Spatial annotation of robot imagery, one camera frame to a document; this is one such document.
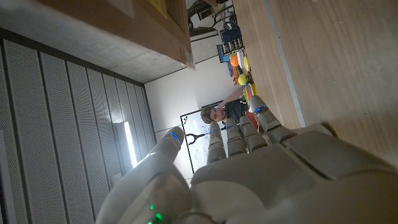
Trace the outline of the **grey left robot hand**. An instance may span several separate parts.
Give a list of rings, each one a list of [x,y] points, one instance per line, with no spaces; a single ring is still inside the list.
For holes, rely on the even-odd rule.
[[[396,223],[397,169],[318,131],[296,133],[258,96],[247,117],[210,125],[207,163],[187,182],[172,128],[113,187],[98,223]]]

